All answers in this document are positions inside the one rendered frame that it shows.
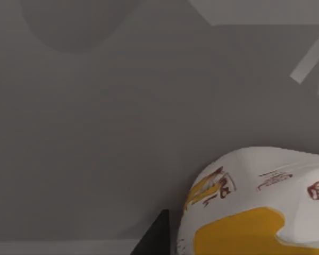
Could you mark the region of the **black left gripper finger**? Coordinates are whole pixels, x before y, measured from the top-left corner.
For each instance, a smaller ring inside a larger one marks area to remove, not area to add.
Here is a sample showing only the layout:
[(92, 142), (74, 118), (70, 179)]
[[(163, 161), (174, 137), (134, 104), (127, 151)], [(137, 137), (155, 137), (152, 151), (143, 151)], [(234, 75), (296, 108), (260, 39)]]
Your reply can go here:
[(164, 209), (130, 255), (171, 255), (170, 212)]

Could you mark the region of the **white and yellow bottle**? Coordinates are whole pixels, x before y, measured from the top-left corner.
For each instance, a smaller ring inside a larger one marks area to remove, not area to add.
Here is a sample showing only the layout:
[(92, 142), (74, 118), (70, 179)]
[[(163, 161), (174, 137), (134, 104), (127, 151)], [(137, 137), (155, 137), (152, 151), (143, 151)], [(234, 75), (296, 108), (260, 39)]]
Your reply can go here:
[(183, 206), (177, 255), (319, 255), (319, 155), (248, 147), (209, 164)]

